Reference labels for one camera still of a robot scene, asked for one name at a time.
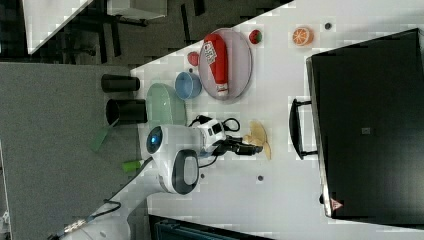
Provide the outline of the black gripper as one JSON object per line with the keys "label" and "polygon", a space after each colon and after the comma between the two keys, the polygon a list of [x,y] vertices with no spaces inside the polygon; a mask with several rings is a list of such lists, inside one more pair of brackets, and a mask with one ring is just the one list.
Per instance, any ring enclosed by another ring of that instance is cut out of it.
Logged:
{"label": "black gripper", "polygon": [[252,156],[260,153],[262,150],[262,146],[251,145],[248,141],[242,141],[240,137],[227,136],[225,140],[220,140],[216,143],[216,148],[212,152],[212,155],[222,156],[227,151],[230,151],[237,155]]}

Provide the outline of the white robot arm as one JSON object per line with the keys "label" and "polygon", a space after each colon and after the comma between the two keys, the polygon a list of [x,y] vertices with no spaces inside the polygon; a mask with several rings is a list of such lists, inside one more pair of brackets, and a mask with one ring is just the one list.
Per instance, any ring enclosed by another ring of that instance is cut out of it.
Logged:
{"label": "white robot arm", "polygon": [[47,240],[130,240],[131,213],[152,194],[192,192],[199,180],[200,159],[228,151],[247,156],[263,151],[261,145],[246,144],[241,138],[227,135],[219,122],[196,127],[157,126],[147,137],[146,149],[150,157],[137,176],[104,200],[95,212]]}

